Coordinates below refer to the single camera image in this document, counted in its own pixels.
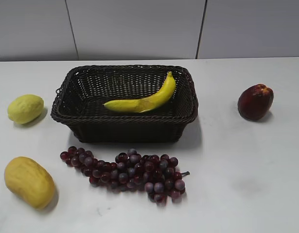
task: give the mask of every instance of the basket rim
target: basket rim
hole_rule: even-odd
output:
[[[141,68],[141,69],[153,69],[153,68],[164,68],[167,70],[176,70],[181,69],[184,72],[188,79],[187,82],[190,86],[190,92],[192,95],[193,107],[189,114],[186,116],[70,116],[62,114],[59,111],[59,107],[62,104],[62,100],[65,94],[65,90],[70,83],[72,76],[81,69],[97,69],[97,70],[130,70],[132,68]],[[60,122],[62,124],[71,125],[71,124],[90,124],[90,123],[144,123],[146,120],[148,123],[172,123],[172,124],[188,124],[193,122],[198,115],[198,100],[194,89],[194,83],[192,77],[186,68],[180,66],[165,66],[165,65],[89,65],[89,66],[78,66],[71,69],[60,88],[56,90],[56,97],[52,105],[51,117],[53,120]]]

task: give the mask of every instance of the grape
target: grape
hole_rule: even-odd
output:
[[[111,178],[112,180],[116,180],[116,179],[118,179],[118,175],[119,175],[118,170],[112,170],[112,171],[110,172],[110,178]]]
[[[109,172],[104,172],[101,175],[100,179],[101,179],[102,182],[107,183],[110,180],[110,173]]]
[[[163,185],[163,183],[155,183],[155,185],[154,185],[154,191],[156,193],[163,193],[163,191],[164,191],[164,185]]]
[[[93,159],[92,159],[92,157],[87,157],[87,158],[85,158],[85,162],[84,162],[84,164],[87,166],[87,167],[89,167],[89,166],[92,166],[93,165]]]
[[[111,189],[115,189],[119,186],[119,182],[118,181],[110,181],[109,186]]]
[[[135,175],[134,176],[134,183],[136,183],[137,185],[142,184],[143,183],[143,176],[142,175]]]
[[[135,169],[132,168],[132,167],[129,167],[129,168],[127,169],[127,173],[128,173],[128,175],[129,175],[129,178],[132,178],[132,177],[135,175]]]
[[[83,153],[83,152],[85,152],[85,149],[83,149],[83,148],[78,148],[78,149],[75,151],[74,155],[80,155],[80,154]]]
[[[132,154],[137,154],[137,151],[135,149],[129,149],[128,156],[131,156]]]
[[[159,156],[154,154],[154,155],[150,156],[149,161],[153,162],[154,164],[158,164],[160,159],[159,159]]]
[[[120,173],[118,176],[119,183],[127,183],[128,179],[129,176],[126,173]]]
[[[167,179],[164,186],[167,190],[171,190],[174,187],[174,181],[172,179]]]
[[[92,176],[94,176],[95,178],[100,178],[102,176],[102,173],[101,171],[99,171],[98,169],[94,169],[92,171]]]
[[[135,188],[135,187],[136,187],[136,184],[134,183],[133,178],[131,178],[131,179],[128,181],[128,183],[126,183],[126,186],[127,186],[128,188]]]
[[[180,194],[184,194],[185,193],[185,188],[183,190],[180,190]]]
[[[168,178],[173,178],[173,176],[174,176],[174,169],[172,167],[167,167],[164,170],[164,177],[168,179]]]
[[[159,178],[161,176],[162,176],[162,171],[160,169],[154,170],[154,173],[153,173],[154,178]]]
[[[111,164],[109,162],[105,162],[104,165],[103,165],[103,167],[102,167],[102,170],[110,172],[112,170],[111,169]]]
[[[97,166],[97,162],[98,160],[96,158],[93,159],[93,167],[96,167]]]
[[[175,200],[180,197],[180,192],[175,189],[173,189],[170,194],[171,194],[171,198]]]
[[[90,178],[89,178],[90,184],[97,184],[99,182],[99,180],[100,180],[99,178],[95,178],[93,176],[90,176]]]
[[[153,177],[149,172],[144,172],[144,174],[143,174],[143,181],[144,182],[151,182],[152,179],[153,179]]]
[[[119,161],[119,155],[117,155],[116,157],[115,157],[115,162],[118,164],[118,163],[120,163],[120,161]]]
[[[112,163],[110,163],[110,165],[111,165],[112,170],[117,169],[117,164],[116,163],[112,162]]]
[[[81,162],[79,161],[78,156],[72,157],[70,162],[71,162],[71,165],[73,165],[73,166],[81,165]]]
[[[185,188],[185,182],[183,180],[177,180],[177,181],[175,181],[174,187],[178,191],[181,191]]]
[[[172,158],[170,159],[170,165],[173,166],[173,167],[176,167],[176,166],[178,165],[178,160],[177,160],[177,158],[172,157]]]
[[[86,153],[87,153],[88,156],[91,156],[92,158],[94,157],[92,151],[87,150]]]
[[[104,166],[105,161],[104,160],[99,160],[97,161],[97,165],[96,168],[99,170],[102,170],[103,166]]]
[[[151,193],[152,191],[154,190],[154,184],[153,183],[150,183],[150,182],[147,182],[145,184],[145,191],[147,193]]]
[[[137,164],[140,161],[140,158],[136,154],[132,154],[130,156],[130,162],[133,164]]]
[[[145,167],[145,171],[147,172],[152,172],[155,169],[154,163],[149,161],[145,162],[144,167]]]
[[[146,154],[146,155],[144,155],[144,156],[142,157],[142,159],[146,161],[146,160],[149,159],[149,156]]]
[[[61,160],[63,160],[63,161],[67,160],[67,158],[68,158],[69,156],[70,156],[70,155],[68,154],[67,151],[64,151],[64,152],[62,152],[62,153],[60,154],[60,158],[61,158]]]
[[[163,159],[169,160],[169,156],[167,154],[163,154],[163,155],[161,155],[160,160],[163,160]]]
[[[177,181],[177,180],[181,180],[181,179],[182,179],[182,174],[181,174],[180,172],[175,172],[175,173],[174,173],[174,176],[173,176],[173,179],[174,179],[175,181]]]
[[[117,169],[119,171],[124,171],[126,169],[125,164],[123,162],[120,162],[117,164]]]
[[[164,171],[167,167],[168,167],[168,161],[162,159],[160,162],[159,162],[159,168]]]
[[[155,193],[152,192],[152,193],[148,193],[148,199],[151,201],[151,202],[156,202],[155,201]]]
[[[154,196],[154,200],[157,203],[162,203],[165,200],[165,195],[163,193],[157,193]]]
[[[83,174],[84,174],[85,176],[92,176],[92,169],[89,168],[89,167],[85,168],[85,169],[83,170]]]
[[[79,161],[81,163],[84,163],[85,162],[85,159],[88,157],[87,153],[83,152],[79,155]]]
[[[128,161],[129,158],[128,158],[128,155],[126,153],[120,153],[118,155],[118,159],[119,159],[120,162],[126,162],[126,161]]]
[[[76,148],[76,147],[74,147],[74,146],[71,146],[71,147],[69,147],[69,148],[68,148],[68,150],[67,150],[67,151],[68,151],[68,153],[69,153],[69,154],[74,154],[76,150],[77,150],[77,148]]]
[[[135,173],[137,174],[144,172],[144,166],[141,163],[135,164],[134,169],[135,169]]]
[[[68,158],[65,160],[65,163],[66,163],[68,166],[71,166],[71,156],[68,157]]]

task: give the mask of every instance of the bunch of grapes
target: bunch of grapes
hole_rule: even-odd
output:
[[[189,172],[176,171],[178,160],[175,157],[169,158],[167,154],[160,158],[157,155],[142,157],[135,149],[120,153],[113,163],[97,160],[91,151],[74,146],[60,157],[68,166],[80,169],[92,185],[104,183],[121,191],[143,186],[149,200],[157,203],[166,201],[167,195],[173,200],[180,198],[185,193],[182,177],[189,175]]]

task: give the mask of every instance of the white wall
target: white wall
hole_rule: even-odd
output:
[[[76,59],[64,0],[0,0],[0,61]]]
[[[208,0],[198,58],[299,56],[299,0]]]
[[[195,58],[205,0],[67,0],[80,60]]]

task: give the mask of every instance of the grape stem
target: grape stem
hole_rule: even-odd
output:
[[[190,175],[190,172],[186,171],[186,172],[183,172],[181,174],[182,174],[182,176],[187,176],[187,175]]]

